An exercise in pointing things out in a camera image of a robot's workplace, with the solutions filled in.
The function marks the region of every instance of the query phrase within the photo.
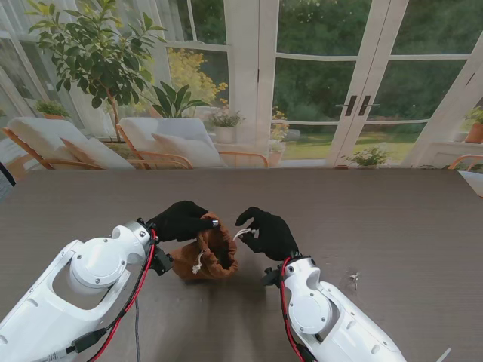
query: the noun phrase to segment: flower pot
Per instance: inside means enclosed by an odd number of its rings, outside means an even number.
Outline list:
[[[284,152],[270,152],[269,153],[269,167],[277,167],[280,163]]]
[[[468,143],[482,143],[483,142],[483,124],[475,122],[471,126],[471,130],[465,139]]]
[[[65,119],[63,115],[48,115],[46,113],[44,113],[44,117],[46,117],[46,119]]]
[[[468,132],[456,132],[453,137],[454,142],[464,142],[468,137]]]
[[[215,127],[214,133],[217,135],[218,143],[235,143],[234,127]]]

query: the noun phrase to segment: door handle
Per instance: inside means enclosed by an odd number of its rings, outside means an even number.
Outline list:
[[[349,100],[349,104],[336,104],[336,107],[347,107],[346,115],[351,115],[352,110],[354,109],[355,100],[357,100],[357,96],[351,96]]]
[[[369,104],[370,100],[371,100],[371,96],[365,96],[364,97],[364,100],[362,101],[361,109],[359,110],[359,115],[364,115],[367,107],[379,107],[380,106],[380,104]]]

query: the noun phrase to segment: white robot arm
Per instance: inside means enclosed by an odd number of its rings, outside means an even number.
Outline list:
[[[0,360],[8,362],[74,360],[72,341],[97,328],[129,278],[127,264],[146,259],[151,236],[145,226],[116,226],[110,238],[65,246],[40,278],[0,323]],[[59,272],[69,267],[69,285],[80,294],[106,293],[91,310],[60,298],[53,288]]]
[[[286,263],[291,326],[318,362],[406,362],[396,344],[334,285],[319,281],[310,257]]]

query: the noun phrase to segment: red cable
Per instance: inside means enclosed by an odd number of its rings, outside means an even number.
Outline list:
[[[287,305],[285,304],[285,283],[284,283],[284,276],[285,276],[285,266],[287,266],[287,263],[290,262],[292,258],[287,258],[283,265],[281,266],[281,278],[280,278],[280,298],[281,298],[281,309],[284,314],[284,324],[285,324],[285,332],[287,333],[287,338],[288,341],[290,342],[292,349],[295,351],[297,354],[298,358],[302,361],[305,362],[302,355],[299,352],[299,349],[297,348],[297,345],[295,344],[294,337],[292,336],[292,332],[290,331],[290,325],[288,324],[288,317],[287,317]]]
[[[156,239],[156,232],[154,230],[151,230],[151,232],[152,232],[152,239],[155,240]],[[131,300],[131,302],[129,303],[128,307],[126,308],[126,313],[129,311],[129,309],[131,309],[131,306],[136,301],[136,298],[139,295],[139,292],[141,291],[141,288],[143,287],[144,280],[146,279],[146,276],[147,276],[148,271],[149,271],[149,267],[151,266],[152,258],[154,257],[154,249],[155,249],[155,245],[153,244],[153,245],[151,245],[151,250],[149,252],[148,263],[146,264],[146,269],[144,270],[143,276],[141,278],[141,282],[139,283],[139,286],[137,287],[137,290],[136,290],[136,293],[133,296],[133,299]],[[103,347],[89,361],[94,362],[106,350],[107,346],[109,345],[109,343],[111,342],[111,339],[114,336],[115,331],[118,329],[119,323],[121,323],[121,319],[119,319],[117,322],[115,322],[114,327],[109,332],[109,335],[107,336],[107,339],[106,339],[106,341],[103,344]]]

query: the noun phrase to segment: white drawstring cord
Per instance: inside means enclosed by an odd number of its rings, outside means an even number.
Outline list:
[[[202,255],[204,253],[205,252],[202,251],[202,252],[200,252],[200,254],[198,254],[198,264],[193,266],[192,269],[191,269],[193,274],[198,274],[198,272],[202,269]]]
[[[250,228],[247,228],[247,229],[242,229],[242,230],[239,230],[235,237],[233,238],[233,241],[235,241],[236,238],[239,238],[240,236],[242,236],[243,234],[246,234],[247,232],[254,232],[252,229]],[[204,254],[205,252],[202,251],[200,252],[200,254],[198,254],[198,264],[196,264],[195,266],[192,267],[192,273],[193,274],[198,274],[198,272],[202,269],[202,255]]]
[[[233,238],[233,241],[235,241],[236,238],[240,238],[240,236],[242,236],[243,234],[246,234],[247,232],[254,233],[254,231],[250,228],[239,230],[236,233],[235,237]]]

